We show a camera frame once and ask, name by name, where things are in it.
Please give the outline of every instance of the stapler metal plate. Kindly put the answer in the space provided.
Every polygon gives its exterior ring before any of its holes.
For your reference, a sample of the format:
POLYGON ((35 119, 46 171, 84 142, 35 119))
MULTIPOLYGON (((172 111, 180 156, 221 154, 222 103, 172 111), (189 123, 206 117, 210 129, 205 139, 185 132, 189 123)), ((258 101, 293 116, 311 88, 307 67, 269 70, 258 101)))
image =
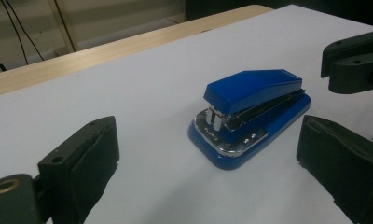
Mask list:
POLYGON ((285 70, 244 71, 207 86, 210 106, 191 122, 191 141, 217 167, 232 170, 269 144, 310 105, 302 79, 285 70))

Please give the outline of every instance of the white table surface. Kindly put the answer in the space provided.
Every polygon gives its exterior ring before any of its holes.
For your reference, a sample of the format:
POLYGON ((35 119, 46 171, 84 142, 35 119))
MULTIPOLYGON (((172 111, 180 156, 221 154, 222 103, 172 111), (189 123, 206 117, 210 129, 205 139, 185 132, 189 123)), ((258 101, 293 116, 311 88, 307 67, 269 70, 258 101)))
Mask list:
POLYGON ((303 78, 309 115, 373 136, 373 91, 339 95, 320 78, 324 48, 373 31, 289 6, 0 95, 0 177, 36 164, 91 120, 117 119, 120 162, 86 223, 351 223, 296 160, 302 118, 241 168, 214 167, 189 141, 208 83, 242 70, 303 78))

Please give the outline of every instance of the wall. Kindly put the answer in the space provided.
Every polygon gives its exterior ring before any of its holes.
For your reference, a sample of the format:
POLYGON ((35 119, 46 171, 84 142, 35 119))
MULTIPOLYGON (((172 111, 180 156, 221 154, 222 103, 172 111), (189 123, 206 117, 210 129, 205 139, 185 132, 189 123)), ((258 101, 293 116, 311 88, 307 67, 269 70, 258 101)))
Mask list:
POLYGON ((186 0, 186 20, 191 21, 248 5, 276 9, 291 4, 373 25, 373 0, 186 0))
MULTIPOLYGON (((182 13, 179 0, 56 0, 60 3, 65 23, 76 42, 164 19, 182 13)), ((54 0, 8 0, 14 7, 26 32, 40 52, 62 54, 66 42, 62 28, 52 13, 54 0)), ((22 34, 26 54, 36 55, 22 34)), ((21 46, 7 12, 0 1, 0 63, 23 61, 21 46)))

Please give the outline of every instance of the black wire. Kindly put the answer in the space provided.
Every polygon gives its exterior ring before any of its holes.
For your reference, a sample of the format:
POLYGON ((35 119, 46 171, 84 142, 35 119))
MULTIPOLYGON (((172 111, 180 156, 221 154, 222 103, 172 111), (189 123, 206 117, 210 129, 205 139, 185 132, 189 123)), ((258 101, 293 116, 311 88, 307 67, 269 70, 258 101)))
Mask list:
POLYGON ((12 22, 12 26, 13 26, 13 28, 14 28, 14 30, 15 30, 15 33, 16 33, 16 35, 18 36, 19 43, 21 44, 21 51, 23 52, 23 56, 24 56, 24 61, 26 61, 26 64, 29 64, 29 63, 27 62, 26 52, 24 51, 23 43, 21 43, 21 37, 19 36, 18 30, 16 29, 16 26, 15 26, 15 23, 13 22, 12 17, 11 17, 11 15, 9 14, 8 8, 7 8, 6 4, 4 4, 3 0, 1 0, 1 3, 3 4, 4 8, 6 9, 6 12, 7 12, 8 16, 9 16, 9 19, 10 19, 11 22, 12 22))
POLYGON ((3 64, 1 64, 1 63, 0 63, 0 69, 3 72, 5 72, 7 70, 6 67, 3 64))
POLYGON ((35 51, 38 53, 39 57, 41 58, 42 61, 45 61, 44 58, 42 57, 42 55, 40 54, 40 52, 38 51, 37 47, 35 46, 35 43, 33 42, 32 38, 30 38, 29 35, 27 35, 26 31, 24 30, 23 26, 21 25, 21 21, 19 20, 19 17, 18 15, 16 14, 15 10, 13 9, 12 5, 8 2, 8 0, 6 0, 6 2, 8 3, 9 7, 11 8, 12 12, 14 13, 15 15, 15 18, 16 20, 18 21, 19 23, 19 26, 21 27, 21 29, 23 30, 24 34, 27 36, 27 38, 29 38, 30 42, 32 43, 33 47, 35 47, 35 51))

